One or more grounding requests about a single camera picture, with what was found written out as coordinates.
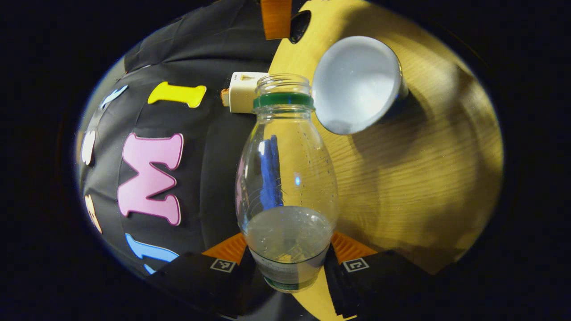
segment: table surface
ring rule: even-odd
[[[502,137],[486,91],[448,46],[389,10],[363,0],[308,1],[303,10],[312,13],[307,31],[295,45],[282,40],[270,73],[311,82],[329,47],[364,35],[396,53],[414,97],[354,135],[335,135],[313,115],[337,175],[337,229],[437,273],[474,244],[501,190]],[[294,296],[319,319],[342,319],[332,312],[323,273]]]

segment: bottle label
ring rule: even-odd
[[[312,280],[319,272],[328,249],[329,245],[313,258],[298,263],[280,263],[264,258],[251,249],[250,252],[270,283],[285,290],[297,290],[301,283]]]

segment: water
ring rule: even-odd
[[[246,242],[262,274],[281,292],[313,284],[325,260],[332,227],[310,208],[279,206],[257,214],[246,227]]]

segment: bottle mouth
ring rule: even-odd
[[[271,74],[258,79],[256,95],[271,93],[299,93],[311,96],[309,79],[296,74]]]

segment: clear plastic bottle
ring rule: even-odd
[[[311,122],[309,81],[261,78],[257,123],[236,176],[238,225],[266,282],[294,293],[315,282],[339,217],[331,158]]]

